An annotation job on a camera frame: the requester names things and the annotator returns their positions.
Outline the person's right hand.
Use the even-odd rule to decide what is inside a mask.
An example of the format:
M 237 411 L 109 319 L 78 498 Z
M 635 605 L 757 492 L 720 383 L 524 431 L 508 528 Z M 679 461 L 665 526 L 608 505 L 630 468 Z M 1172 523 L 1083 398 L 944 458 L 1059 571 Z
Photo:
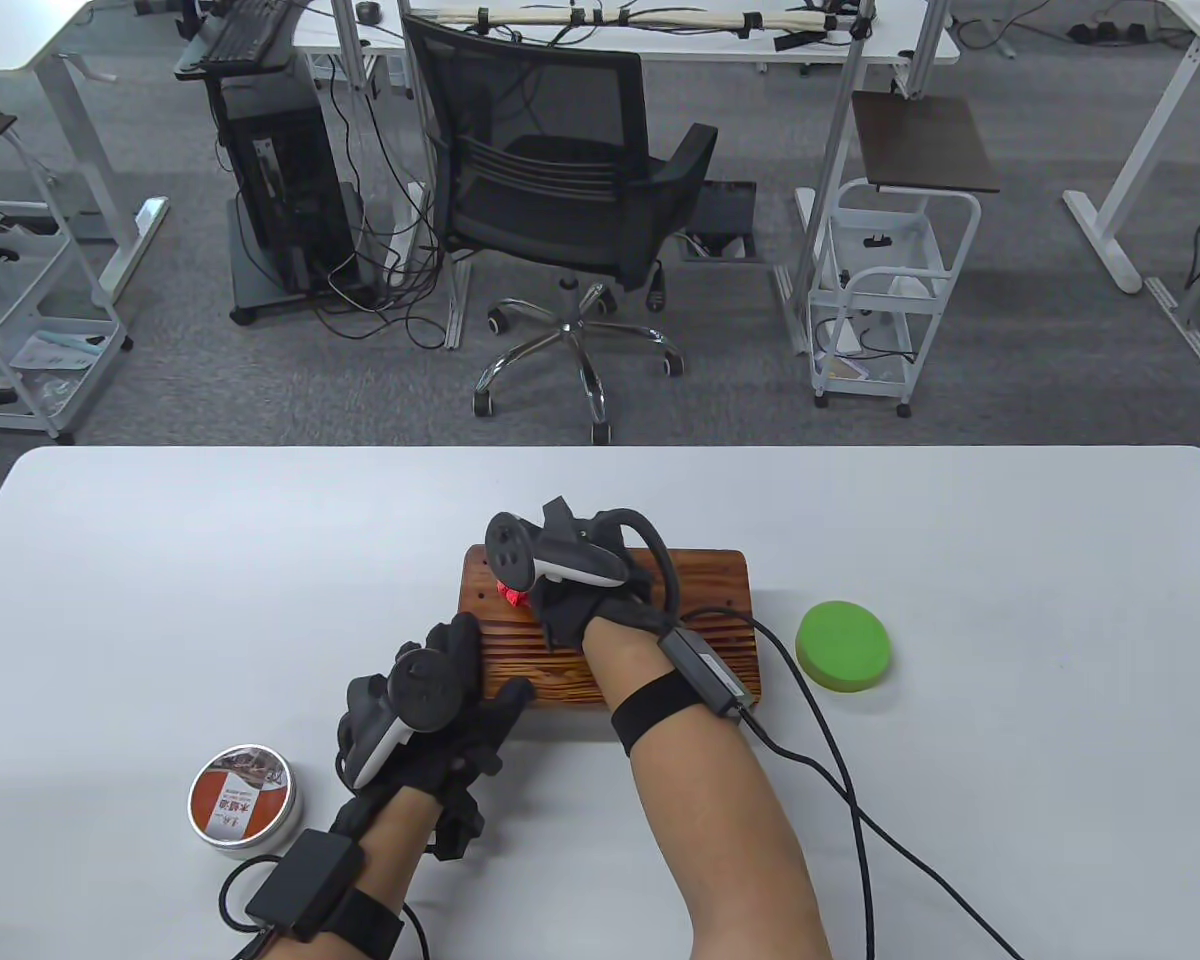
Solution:
M 635 532 L 656 563 L 661 602 L 650 572 L 626 547 L 626 532 Z M 545 504 L 532 556 L 538 577 L 530 608 L 550 649 L 581 649 L 586 628 L 596 618 L 658 636 L 678 620 L 680 582 L 667 545 L 636 509 L 606 509 L 580 520 L 558 497 Z

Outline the person's left hand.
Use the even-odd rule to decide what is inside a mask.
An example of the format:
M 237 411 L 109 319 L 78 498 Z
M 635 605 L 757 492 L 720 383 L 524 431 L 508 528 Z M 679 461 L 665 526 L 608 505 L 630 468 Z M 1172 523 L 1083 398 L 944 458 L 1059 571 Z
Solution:
M 353 678 L 335 755 L 352 797 L 331 832 L 362 840 L 389 800 L 413 788 L 442 808 L 427 852 L 462 859 L 485 826 L 473 782 L 502 769 L 502 745 L 536 698 L 524 677 L 492 698 L 484 684 L 484 635 L 472 613 L 437 623 L 424 643 L 400 646 L 386 674 Z

